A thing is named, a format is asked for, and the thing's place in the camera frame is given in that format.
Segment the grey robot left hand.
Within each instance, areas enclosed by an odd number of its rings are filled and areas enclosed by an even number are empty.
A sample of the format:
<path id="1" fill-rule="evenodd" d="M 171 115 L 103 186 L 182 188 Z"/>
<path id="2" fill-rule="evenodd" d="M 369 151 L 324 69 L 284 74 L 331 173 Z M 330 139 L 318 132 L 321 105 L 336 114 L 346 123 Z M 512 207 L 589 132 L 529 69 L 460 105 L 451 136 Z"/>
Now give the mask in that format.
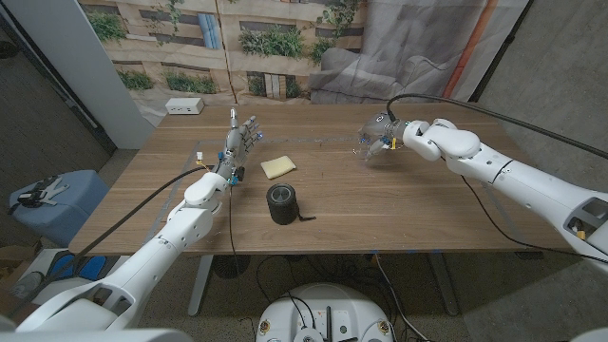
<path id="1" fill-rule="evenodd" d="M 252 116 L 246 122 L 240 124 L 236 109 L 234 107 L 230 109 L 231 127 L 226 137 L 222 158 L 214 168 L 215 173 L 228 179 L 246 162 L 249 152 L 253 149 L 255 143 L 262 138 L 256 119 L 256 116 Z"/>

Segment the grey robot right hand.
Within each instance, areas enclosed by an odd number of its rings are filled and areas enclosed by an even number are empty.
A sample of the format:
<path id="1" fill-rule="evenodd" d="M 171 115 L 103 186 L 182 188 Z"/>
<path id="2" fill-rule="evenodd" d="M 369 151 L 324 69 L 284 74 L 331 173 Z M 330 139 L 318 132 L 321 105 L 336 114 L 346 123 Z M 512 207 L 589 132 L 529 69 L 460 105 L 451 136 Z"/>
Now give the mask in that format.
<path id="1" fill-rule="evenodd" d="M 369 160 L 387 150 L 404 147 L 403 135 L 408 125 L 401 119 L 392 121 L 387 112 L 375 114 L 358 130 L 359 151 Z"/>

